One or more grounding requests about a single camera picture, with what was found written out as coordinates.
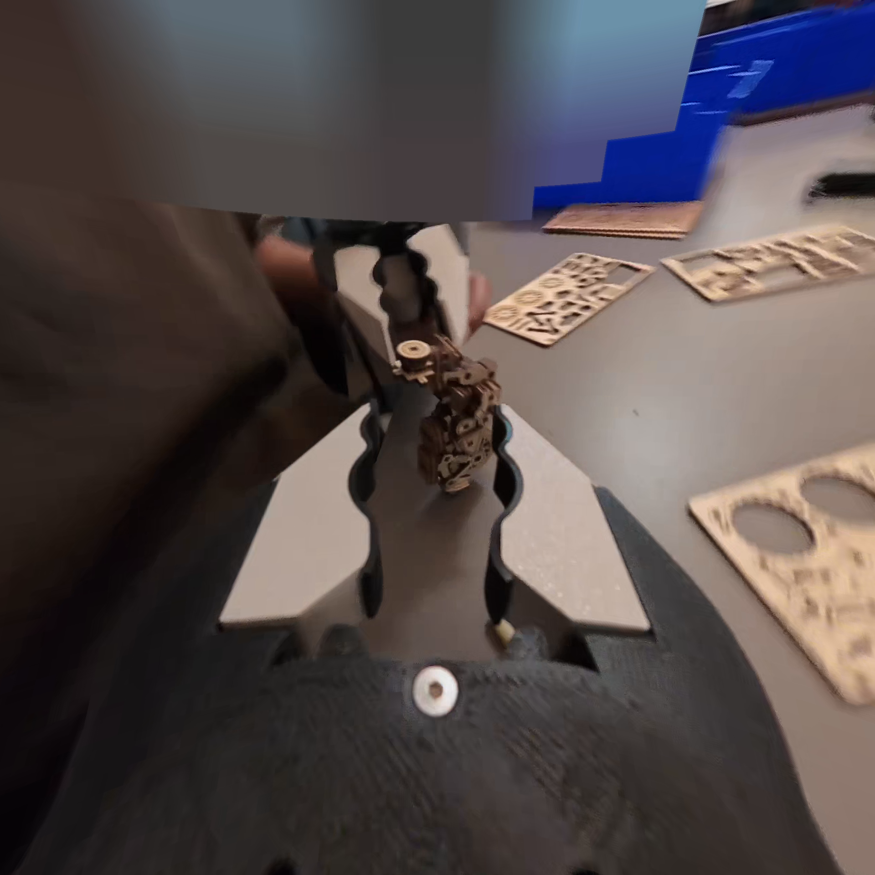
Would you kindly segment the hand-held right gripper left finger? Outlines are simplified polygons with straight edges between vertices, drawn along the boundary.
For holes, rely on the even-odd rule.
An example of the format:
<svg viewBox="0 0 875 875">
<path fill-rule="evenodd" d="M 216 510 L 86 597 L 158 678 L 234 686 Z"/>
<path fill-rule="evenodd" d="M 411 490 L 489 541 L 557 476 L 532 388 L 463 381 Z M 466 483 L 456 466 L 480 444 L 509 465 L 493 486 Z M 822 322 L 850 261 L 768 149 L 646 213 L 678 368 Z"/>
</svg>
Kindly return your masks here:
<svg viewBox="0 0 875 875">
<path fill-rule="evenodd" d="M 285 629 L 299 646 L 317 647 L 330 628 L 365 618 L 360 575 L 371 527 L 352 476 L 375 448 L 373 425 L 380 437 L 373 405 L 361 405 L 275 480 L 220 629 Z"/>
</svg>

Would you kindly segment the blue box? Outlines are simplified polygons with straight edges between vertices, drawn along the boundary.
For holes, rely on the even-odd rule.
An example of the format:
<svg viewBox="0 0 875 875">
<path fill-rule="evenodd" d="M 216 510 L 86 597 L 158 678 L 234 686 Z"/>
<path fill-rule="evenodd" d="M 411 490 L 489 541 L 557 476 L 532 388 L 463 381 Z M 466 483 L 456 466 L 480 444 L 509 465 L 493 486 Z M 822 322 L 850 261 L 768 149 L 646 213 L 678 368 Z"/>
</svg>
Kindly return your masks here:
<svg viewBox="0 0 875 875">
<path fill-rule="evenodd" d="M 698 38 L 674 130 L 611 140 L 599 181 L 547 185 L 533 209 L 699 201 L 727 126 L 864 99 L 874 81 L 873 2 L 767 19 Z"/>
</svg>

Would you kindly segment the wooden sheet with bone-shaped cutouts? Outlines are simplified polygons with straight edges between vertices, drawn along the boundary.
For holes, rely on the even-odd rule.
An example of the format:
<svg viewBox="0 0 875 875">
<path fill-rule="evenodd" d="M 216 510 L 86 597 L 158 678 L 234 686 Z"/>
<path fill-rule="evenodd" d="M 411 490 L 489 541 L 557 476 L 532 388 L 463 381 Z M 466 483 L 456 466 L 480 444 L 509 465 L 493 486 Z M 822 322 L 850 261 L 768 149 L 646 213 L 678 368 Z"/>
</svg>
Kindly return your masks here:
<svg viewBox="0 0 875 875">
<path fill-rule="evenodd" d="M 551 347 L 654 272 L 650 265 L 575 253 L 491 306 L 485 324 Z"/>
</svg>

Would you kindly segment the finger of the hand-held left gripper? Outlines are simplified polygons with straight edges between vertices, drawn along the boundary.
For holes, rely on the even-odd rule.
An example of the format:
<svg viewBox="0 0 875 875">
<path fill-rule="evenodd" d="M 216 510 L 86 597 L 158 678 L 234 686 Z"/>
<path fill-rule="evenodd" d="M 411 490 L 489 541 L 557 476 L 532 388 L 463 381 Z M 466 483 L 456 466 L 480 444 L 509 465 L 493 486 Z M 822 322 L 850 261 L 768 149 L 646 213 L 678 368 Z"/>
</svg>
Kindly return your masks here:
<svg viewBox="0 0 875 875">
<path fill-rule="evenodd" d="M 470 262 L 452 224 L 429 225 L 407 240 L 407 248 L 423 262 L 432 318 L 455 345 L 468 335 Z"/>
<path fill-rule="evenodd" d="M 410 258 L 396 252 L 384 255 L 374 246 L 342 247 L 334 254 L 340 305 L 349 323 L 357 355 L 382 414 L 396 407 L 401 390 L 395 327 L 390 316 L 410 292 Z"/>
</svg>

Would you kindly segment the person's brown clothing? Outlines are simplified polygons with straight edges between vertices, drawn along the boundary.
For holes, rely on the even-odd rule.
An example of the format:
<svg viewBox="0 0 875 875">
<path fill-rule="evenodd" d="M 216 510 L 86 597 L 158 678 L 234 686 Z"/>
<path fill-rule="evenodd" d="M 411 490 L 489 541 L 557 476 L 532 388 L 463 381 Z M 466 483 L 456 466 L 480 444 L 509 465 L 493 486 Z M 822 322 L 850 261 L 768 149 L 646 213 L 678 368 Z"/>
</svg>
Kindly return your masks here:
<svg viewBox="0 0 875 875">
<path fill-rule="evenodd" d="M 89 710 L 87 663 L 288 369 L 283 220 L 2 183 L 2 873 Z"/>
</svg>

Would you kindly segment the grey desk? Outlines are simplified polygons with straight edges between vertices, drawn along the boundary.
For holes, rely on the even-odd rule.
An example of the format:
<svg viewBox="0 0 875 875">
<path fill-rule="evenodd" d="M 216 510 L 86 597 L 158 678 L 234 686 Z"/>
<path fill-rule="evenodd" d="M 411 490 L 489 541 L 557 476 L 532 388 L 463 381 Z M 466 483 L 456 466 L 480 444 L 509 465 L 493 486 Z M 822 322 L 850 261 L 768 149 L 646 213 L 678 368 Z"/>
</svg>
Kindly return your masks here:
<svg viewBox="0 0 875 875">
<path fill-rule="evenodd" d="M 466 346 L 494 360 L 504 405 L 582 470 L 651 622 L 643 635 L 548 640 L 557 661 L 495 662 L 484 596 L 500 513 L 495 458 L 465 493 L 417 473 L 432 397 L 398 399 L 376 465 L 382 602 L 369 653 L 459 669 L 467 719 L 485 705 L 476 674 L 513 687 L 541 677 L 534 726 L 620 711 L 623 753 L 645 772 L 641 819 L 700 815 L 704 862 L 632 863 L 632 873 L 873 873 L 873 706 L 848 705 L 705 531 L 698 495 L 873 443 L 873 276 L 713 304 L 662 265 L 709 247 L 816 226 L 873 236 L 873 202 L 803 196 L 826 171 L 873 167 L 869 107 L 731 127 L 703 217 L 679 242 L 536 233 L 478 223 L 474 266 L 499 298 L 575 253 L 655 272 L 564 340 L 540 347 L 483 327 Z"/>
</svg>

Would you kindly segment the wooden sheet with round holes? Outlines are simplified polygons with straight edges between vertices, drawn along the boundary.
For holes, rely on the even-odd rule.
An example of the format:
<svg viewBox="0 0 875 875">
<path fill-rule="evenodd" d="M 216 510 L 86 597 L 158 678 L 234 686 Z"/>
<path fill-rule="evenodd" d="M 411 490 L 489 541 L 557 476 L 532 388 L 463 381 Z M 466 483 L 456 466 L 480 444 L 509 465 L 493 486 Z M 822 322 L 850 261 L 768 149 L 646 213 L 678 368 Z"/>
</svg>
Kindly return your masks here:
<svg viewBox="0 0 875 875">
<path fill-rule="evenodd" d="M 843 520 L 803 494 L 836 479 L 873 496 L 874 444 L 866 443 L 698 495 L 692 518 L 758 596 L 825 682 L 848 705 L 874 702 L 873 522 Z M 811 538 L 802 552 L 755 545 L 735 520 L 744 507 L 781 511 Z"/>
</svg>

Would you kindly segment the wooden sheet with long cutouts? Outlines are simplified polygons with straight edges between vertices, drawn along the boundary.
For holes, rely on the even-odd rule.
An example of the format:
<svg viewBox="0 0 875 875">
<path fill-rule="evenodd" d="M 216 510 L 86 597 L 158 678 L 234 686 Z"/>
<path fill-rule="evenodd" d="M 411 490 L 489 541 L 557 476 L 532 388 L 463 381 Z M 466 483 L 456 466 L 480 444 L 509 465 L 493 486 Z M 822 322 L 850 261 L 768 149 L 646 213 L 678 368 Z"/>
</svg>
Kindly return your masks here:
<svg viewBox="0 0 875 875">
<path fill-rule="evenodd" d="M 706 301 L 719 304 L 871 277 L 874 238 L 841 225 L 816 226 L 662 259 Z"/>
</svg>

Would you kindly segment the long black device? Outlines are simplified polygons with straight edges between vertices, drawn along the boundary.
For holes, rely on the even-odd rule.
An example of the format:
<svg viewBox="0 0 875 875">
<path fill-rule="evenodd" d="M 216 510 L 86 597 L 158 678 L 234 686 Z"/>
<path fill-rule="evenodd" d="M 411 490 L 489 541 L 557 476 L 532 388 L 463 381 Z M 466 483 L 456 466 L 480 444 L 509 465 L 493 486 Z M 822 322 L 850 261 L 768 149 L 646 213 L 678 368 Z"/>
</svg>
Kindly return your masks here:
<svg viewBox="0 0 875 875">
<path fill-rule="evenodd" d="M 874 200 L 874 170 L 833 170 L 816 178 L 806 194 L 809 202 Z"/>
</svg>

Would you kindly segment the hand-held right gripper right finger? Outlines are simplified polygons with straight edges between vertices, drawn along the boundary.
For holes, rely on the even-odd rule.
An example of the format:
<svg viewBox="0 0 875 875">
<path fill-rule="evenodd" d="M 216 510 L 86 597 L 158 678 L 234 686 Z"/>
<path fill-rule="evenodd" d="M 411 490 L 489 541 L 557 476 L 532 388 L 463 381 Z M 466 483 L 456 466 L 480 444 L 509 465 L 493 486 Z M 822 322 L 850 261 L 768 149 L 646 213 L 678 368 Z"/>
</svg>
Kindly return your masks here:
<svg viewBox="0 0 875 875">
<path fill-rule="evenodd" d="M 643 635 L 651 622 L 590 478 L 508 404 L 494 419 L 484 596 L 496 639 L 535 629 Z"/>
</svg>

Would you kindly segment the person's left hand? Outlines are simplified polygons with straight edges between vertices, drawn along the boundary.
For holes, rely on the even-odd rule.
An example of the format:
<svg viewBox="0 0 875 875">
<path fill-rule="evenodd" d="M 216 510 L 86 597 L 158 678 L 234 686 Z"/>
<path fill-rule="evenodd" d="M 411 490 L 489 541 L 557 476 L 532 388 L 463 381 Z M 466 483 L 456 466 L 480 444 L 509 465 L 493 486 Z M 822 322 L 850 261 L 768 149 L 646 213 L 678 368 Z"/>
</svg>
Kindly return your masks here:
<svg viewBox="0 0 875 875">
<path fill-rule="evenodd" d="M 258 242 L 254 252 L 260 270 L 290 318 L 303 315 L 307 309 L 328 312 L 332 293 L 319 278 L 312 249 L 273 234 Z M 482 326 L 491 299 L 488 279 L 478 272 L 471 273 L 467 339 Z"/>
</svg>

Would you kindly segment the wooden mechanical model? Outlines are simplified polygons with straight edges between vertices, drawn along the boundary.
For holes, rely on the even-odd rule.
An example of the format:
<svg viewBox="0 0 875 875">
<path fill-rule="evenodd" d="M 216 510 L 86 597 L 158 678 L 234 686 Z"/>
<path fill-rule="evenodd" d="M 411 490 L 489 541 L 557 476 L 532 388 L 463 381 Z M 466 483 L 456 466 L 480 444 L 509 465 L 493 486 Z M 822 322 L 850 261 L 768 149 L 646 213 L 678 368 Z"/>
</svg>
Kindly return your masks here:
<svg viewBox="0 0 875 875">
<path fill-rule="evenodd" d="M 470 358 L 447 336 L 437 335 L 430 343 L 398 344 L 393 373 L 436 399 L 419 427 L 422 478 L 445 494 L 464 491 L 494 452 L 494 415 L 501 400 L 496 363 Z"/>
</svg>

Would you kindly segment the stack of brown wooden sheets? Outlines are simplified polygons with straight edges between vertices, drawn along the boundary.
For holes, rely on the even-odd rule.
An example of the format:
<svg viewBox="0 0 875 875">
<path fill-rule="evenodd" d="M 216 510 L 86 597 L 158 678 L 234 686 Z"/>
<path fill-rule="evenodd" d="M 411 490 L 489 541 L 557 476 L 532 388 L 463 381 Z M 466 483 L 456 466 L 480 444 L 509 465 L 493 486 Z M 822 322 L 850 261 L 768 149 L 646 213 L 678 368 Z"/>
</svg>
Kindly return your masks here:
<svg viewBox="0 0 875 875">
<path fill-rule="evenodd" d="M 575 204 L 541 228 L 545 234 L 680 240 L 695 227 L 703 201 Z"/>
</svg>

